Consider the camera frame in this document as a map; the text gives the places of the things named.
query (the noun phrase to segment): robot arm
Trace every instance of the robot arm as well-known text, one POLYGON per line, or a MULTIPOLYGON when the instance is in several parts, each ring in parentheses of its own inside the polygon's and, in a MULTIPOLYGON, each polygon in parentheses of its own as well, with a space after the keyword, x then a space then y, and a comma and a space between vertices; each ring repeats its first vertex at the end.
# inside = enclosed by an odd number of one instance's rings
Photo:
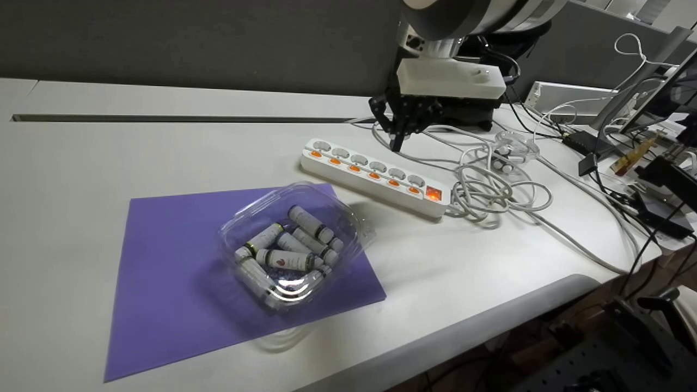
POLYGON ((568 0, 402 0, 405 22, 426 42, 520 34, 547 24, 568 0))
POLYGON ((399 152, 410 134, 420 134, 435 123, 489 128, 491 109, 499 107, 509 81, 495 65, 452 59, 459 55, 462 42, 473 36, 538 28, 566 3, 402 0, 402 22, 420 44, 400 59, 388 93, 371 99, 372 116, 392 136, 389 149, 399 152))

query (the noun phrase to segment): white cable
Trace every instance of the white cable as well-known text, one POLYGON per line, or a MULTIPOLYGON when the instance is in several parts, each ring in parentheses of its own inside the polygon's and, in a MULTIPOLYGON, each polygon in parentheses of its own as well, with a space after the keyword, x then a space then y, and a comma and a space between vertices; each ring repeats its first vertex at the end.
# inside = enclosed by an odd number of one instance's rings
POLYGON ((621 58, 637 58, 637 59, 640 59, 640 63, 635 65, 635 70, 633 70, 632 75, 628 75, 615 90, 623 90, 625 84, 632 81, 647 63, 654 63, 654 65, 656 65, 656 63, 657 63, 657 65, 672 65, 672 63, 649 61, 647 55, 645 55, 645 47, 643 47, 640 37, 633 36, 633 34, 623 34, 623 36, 618 36, 618 37, 615 39, 615 47, 612 47, 612 49, 615 49, 615 53, 621 55, 621 58), (625 39, 625 37, 633 39, 633 44, 635 44, 635 51, 633 51, 633 53, 628 53, 628 51, 621 51, 621 49, 618 49, 621 39, 625 39))
POLYGON ((597 100, 610 100, 610 99, 608 96, 597 96, 597 99, 566 100, 566 103, 555 104, 552 109, 544 111, 542 118, 549 123, 552 113, 558 113, 563 107, 571 107, 572 109, 572 120, 568 120, 568 125, 572 125, 580 118, 576 104, 580 103, 597 103, 597 100))
MULTIPOLYGON (((468 222, 482 226, 482 229, 495 229, 500 224, 500 213, 511 213, 511 212, 539 212, 547 209, 552 200, 552 194, 549 187, 542 183, 531 181, 518 165, 509 165, 507 158, 499 155, 497 149, 509 149, 527 155, 533 150, 529 147, 529 140, 520 140, 518 136, 503 136, 499 134, 495 140, 482 137, 477 134, 458 128, 458 127, 446 127, 446 125, 433 125, 423 131, 426 137, 433 142, 454 150, 459 160, 438 160, 441 163, 452 163, 452 168, 445 165, 433 165, 433 160, 424 158, 414 158, 399 152, 400 158, 424 163, 431 168, 446 171, 454 175, 454 185, 451 192, 452 206, 448 208, 446 216, 451 218, 466 218, 468 222), (451 134, 451 136, 466 136, 475 142, 451 142, 439 137, 439 134, 451 134), (513 168, 513 172, 522 172, 525 181, 511 183, 509 180, 500 176, 495 172, 495 162, 513 168)), ((388 142, 372 131, 375 140, 388 149, 388 142)))
POLYGON ((637 250, 637 243, 635 237, 632 236, 628 222, 623 221, 623 216, 604 199, 599 197, 595 191, 585 187, 583 183, 574 181, 572 176, 568 176, 566 172, 558 171, 551 162, 547 162, 544 158, 538 158, 538 162, 542 165, 547 165, 551 172, 555 172, 558 176, 566 180, 571 185, 574 185, 576 191, 581 191, 583 194, 587 194, 590 199, 595 199, 597 202, 600 202, 610 213, 612 218, 618 222, 618 226, 623 229, 625 237, 632 241, 633 245, 633 250, 637 250))
POLYGON ((608 265, 605 260, 597 258, 592 250, 587 250, 583 245, 580 245, 574 237, 571 237, 566 232, 561 232, 559 226, 555 226, 552 222, 544 221, 542 216, 538 213, 527 213, 531 216, 533 221, 542 222, 544 226, 552 229, 558 236, 561 236, 566 243, 571 243, 572 247, 576 247, 581 254, 585 254, 585 258, 590 258, 595 265, 616 273, 616 274, 628 274, 628 271, 621 271, 612 265, 608 265))

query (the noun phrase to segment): power cord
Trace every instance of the power cord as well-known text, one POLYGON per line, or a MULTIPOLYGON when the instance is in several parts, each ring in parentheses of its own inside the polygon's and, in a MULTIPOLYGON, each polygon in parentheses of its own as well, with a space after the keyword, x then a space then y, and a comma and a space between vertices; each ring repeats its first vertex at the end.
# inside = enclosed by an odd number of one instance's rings
POLYGON ((499 58, 499 59, 503 59, 506 63, 511 65, 511 75, 506 75, 503 81, 506 81, 506 86, 513 86, 522 75, 520 63, 515 59, 511 59, 509 55, 491 51, 491 47, 488 44, 488 39, 483 36, 477 36, 477 42, 478 42, 478 47, 483 49, 485 55, 499 58))
MULTIPOLYGON (((683 208, 683 202, 678 206, 678 208, 668 213, 667 221, 670 221, 682 208, 683 208)), ((628 291, 628 286, 630 286, 630 279, 632 279, 632 274, 635 273, 635 266, 637 266, 640 258, 645 255, 645 250, 649 249, 649 245, 656 241, 656 236, 657 236, 657 229, 652 232, 649 241, 647 241, 647 243, 640 247, 640 250, 635 254, 635 258, 633 258, 633 262, 632 262, 632 269, 630 269, 630 274, 623 279, 623 283, 621 283, 621 287, 618 287, 618 292, 616 292, 618 296, 625 296, 625 291, 628 291)))
MULTIPOLYGON (((574 249, 580 249, 583 255, 587 255, 595 265, 599 265, 599 266, 604 266, 604 269, 608 269, 608 271, 612 271, 616 274, 625 274, 625 271, 621 271, 621 269, 608 265, 605 260, 597 258, 592 250, 587 250, 583 245, 580 245, 572 236, 568 236, 566 232, 561 232, 559 226, 555 226, 552 222, 549 222, 547 218, 542 218, 538 213, 539 209, 549 208, 551 200, 552 200, 549 187, 544 187, 542 183, 529 181, 529 176, 518 165, 511 165, 511 168, 518 175, 522 175, 525 181, 518 181, 515 185, 511 185, 507 180, 499 176, 491 171, 491 162, 497 158, 491 140, 485 140, 485 137, 482 137, 477 134, 468 134, 468 131, 458 128, 458 127, 445 127, 445 125, 429 127, 424 131, 424 136, 435 140, 435 142, 439 142, 439 145, 445 145, 445 147, 448 147, 448 149, 452 149, 452 150, 458 150, 459 160, 439 160, 439 158, 438 160, 426 160, 426 158, 414 158, 414 155, 408 155, 408 152, 399 152, 399 155, 410 160, 410 162, 415 162, 415 163, 423 163, 423 165, 438 168, 438 171, 454 175, 458 183, 452 187, 452 206, 446 212, 451 218, 464 218, 464 221, 468 221, 468 222, 473 222, 473 224, 477 224, 482 229, 497 229, 499 222, 500 222, 500 213, 509 213, 509 216, 518 218, 515 212, 522 212, 533 221, 531 224, 549 226, 558 236, 561 236, 566 243, 571 243, 574 249), (438 137, 435 134, 466 136, 466 137, 473 137, 477 142, 475 145, 446 142, 446 140, 438 137), (483 149, 485 155, 483 158, 475 158, 470 162, 464 162, 462 158, 466 152, 459 147, 483 149), (544 202, 531 202, 535 191, 542 191, 547 194, 544 202)), ((380 147, 389 149, 389 145, 378 136, 376 127, 372 127, 372 137, 380 147)), ((597 202, 600 202, 616 218, 616 222, 621 224, 625 236, 632 241, 633 249, 637 249, 633 236, 625 226, 625 221, 615 212, 615 208, 610 208, 600 197, 597 197, 595 192, 590 192, 587 187, 583 187, 574 180, 571 180, 563 172, 559 172, 551 162, 539 158, 538 150, 531 149, 529 145, 520 142, 520 147, 527 147, 529 155, 535 158, 542 165, 547 165, 549 171, 559 175, 568 183, 576 185, 583 194, 587 194, 597 202)))
POLYGON ((576 104, 581 104, 581 103, 597 103, 597 100, 610 100, 610 99, 608 99, 608 96, 599 96, 599 99, 566 100, 566 103, 555 104, 552 109, 544 111, 542 116, 544 116, 547 120, 551 120, 551 116, 558 113, 559 109, 571 107, 571 109, 572 109, 572 120, 568 120, 566 125, 572 125, 572 123, 580 118, 576 104))
POLYGON ((520 125, 527 134, 531 134, 533 137, 561 140, 559 136, 538 134, 538 131, 529 128, 529 127, 522 123, 518 109, 515 109, 509 100, 507 100, 507 107, 509 107, 509 111, 515 116, 518 125, 520 125))
POLYGON ((685 269, 685 265, 693 260, 697 250, 697 237, 693 236, 693 249, 688 250, 688 255, 682 260, 679 269, 672 273, 670 282, 664 286, 670 287, 683 273, 690 273, 697 265, 693 265, 690 269, 685 269))
POLYGON ((566 172, 561 172, 559 168, 555 168, 549 160, 538 158, 538 162, 539 162, 542 165, 547 165, 551 172, 555 172, 558 176, 566 180, 571 185, 574 185, 574 187, 581 191, 583 194, 587 194, 590 199, 595 199, 599 206, 604 206, 604 208, 612 213, 612 218, 618 222, 618 226, 623 229, 625 237, 633 245, 633 249, 637 249, 635 237, 632 236, 625 218, 623 218, 604 197, 599 197, 595 191, 585 187, 583 183, 574 181, 572 176, 568 176, 566 172))
POLYGON ((615 49, 615 53, 621 55, 621 58, 637 58, 637 59, 640 59, 640 63, 635 65, 635 70, 633 70, 632 75, 628 75, 615 90, 628 87, 628 84, 630 84, 647 63, 657 63, 657 61, 649 61, 649 58, 645 55, 645 49, 643 49, 640 37, 633 36, 633 34, 623 34, 623 36, 618 36, 618 37, 615 39, 612 49, 615 49), (621 51, 618 44, 621 44, 623 39, 633 39, 635 51, 621 51))
MULTIPOLYGON (((388 142, 376 128, 372 128, 372 136, 380 147, 388 149, 388 142)), ((495 140, 489 140, 446 125, 431 125, 423 131, 423 136, 459 155, 459 160, 426 160, 399 152, 410 162, 431 165, 454 176, 451 191, 452 206, 446 209, 446 216, 464 218, 482 229, 497 229, 500 224, 500 213, 542 212, 552 202, 549 187, 531 181, 525 171, 511 162, 513 158, 525 162, 529 152, 535 152, 525 140, 509 134, 497 134, 495 140), (439 134, 459 136, 475 142, 451 142, 439 137, 439 134)))
POLYGON ((520 103, 522 111, 527 113, 527 118, 531 118, 533 123, 559 134, 563 137, 563 128, 552 120, 552 118, 544 118, 542 113, 535 113, 533 109, 529 109, 525 103, 520 103))

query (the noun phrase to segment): gray wall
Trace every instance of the gray wall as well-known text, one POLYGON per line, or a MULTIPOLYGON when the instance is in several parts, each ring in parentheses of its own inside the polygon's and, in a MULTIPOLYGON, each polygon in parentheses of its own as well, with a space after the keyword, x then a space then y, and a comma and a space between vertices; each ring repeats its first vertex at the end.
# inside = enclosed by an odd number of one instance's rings
MULTIPOLYGON (((520 59, 522 79, 515 84, 515 99, 525 96, 533 81, 615 87, 637 65, 635 58, 621 58, 612 49, 623 34, 635 34, 649 59, 667 39, 667 34, 637 22, 568 4, 552 21, 551 30, 520 59)), ((633 51, 633 44, 625 39, 621 49, 633 51)), ((670 61, 679 63, 690 51, 693 44, 682 47, 670 61)))
MULTIPOLYGON (((0 76, 376 95, 397 58, 399 0, 5 0, 0 76)), ((664 34, 568 4, 520 59, 533 79, 615 86, 664 34)))
POLYGON ((659 30, 670 30, 676 27, 690 28, 697 24, 697 3, 695 0, 670 0, 667 10, 654 21, 659 30))

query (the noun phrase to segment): purple mat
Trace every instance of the purple mat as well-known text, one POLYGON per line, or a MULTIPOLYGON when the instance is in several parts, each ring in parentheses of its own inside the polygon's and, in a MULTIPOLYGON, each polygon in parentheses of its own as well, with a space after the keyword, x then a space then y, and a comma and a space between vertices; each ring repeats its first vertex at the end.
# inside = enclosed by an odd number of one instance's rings
POLYGON ((220 226, 270 191, 131 200, 104 381, 386 298, 364 254, 307 307, 273 315, 221 262, 220 226))

